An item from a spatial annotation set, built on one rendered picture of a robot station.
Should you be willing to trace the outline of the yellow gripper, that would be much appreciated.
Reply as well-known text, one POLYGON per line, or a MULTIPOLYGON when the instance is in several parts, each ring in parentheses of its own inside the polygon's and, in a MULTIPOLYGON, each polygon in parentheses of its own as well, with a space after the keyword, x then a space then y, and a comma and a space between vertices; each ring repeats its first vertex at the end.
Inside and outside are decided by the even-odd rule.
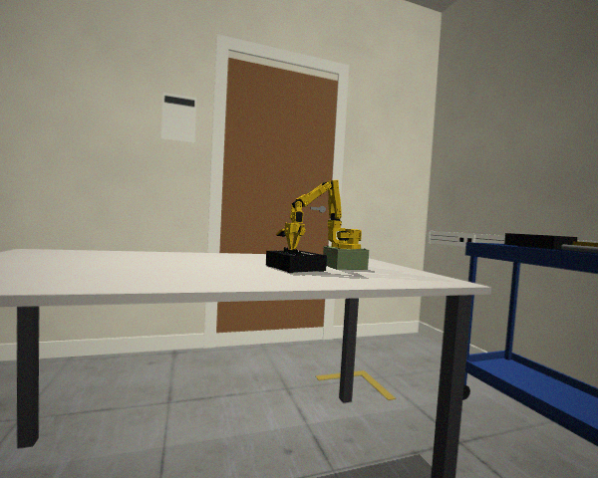
POLYGON ((305 233, 305 224, 299 223, 285 223, 285 229, 281 229, 279 232, 276 233, 277 236, 286 236, 287 243, 289 250, 293 250, 297 247, 300 237, 305 233), (285 231, 284 231, 285 230, 285 231), (298 232, 298 233, 297 233, 298 232), (293 240, 294 234, 294 240, 293 240), (293 244, 293 245, 292 245, 293 244))

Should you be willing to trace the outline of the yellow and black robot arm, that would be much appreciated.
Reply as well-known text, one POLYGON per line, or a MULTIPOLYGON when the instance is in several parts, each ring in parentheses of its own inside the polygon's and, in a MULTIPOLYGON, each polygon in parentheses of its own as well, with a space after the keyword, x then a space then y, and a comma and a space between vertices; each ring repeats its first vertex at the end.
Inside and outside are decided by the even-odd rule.
POLYGON ((291 215, 290 219, 293 223, 303 223, 303 212, 302 207, 309 205, 314 199, 322 195, 328 190, 328 206, 329 206, 329 217, 328 220, 328 240, 332 243, 331 247, 338 247, 341 249, 361 249, 359 244, 358 229, 345 229, 341 228, 342 217, 341 211, 341 198, 339 192, 339 180, 331 180, 320 184, 318 187, 313 189, 308 194, 301 195, 291 204, 291 215), (323 187, 321 187, 323 186, 323 187), (318 189, 319 188, 319 189, 318 189), (316 190, 316 191, 315 191, 316 190), (335 207, 335 209, 334 209, 335 207), (341 231, 341 232, 337 232, 341 231), (336 239, 336 232, 337 238, 336 239), (339 245, 338 244, 358 244, 358 245, 339 245))

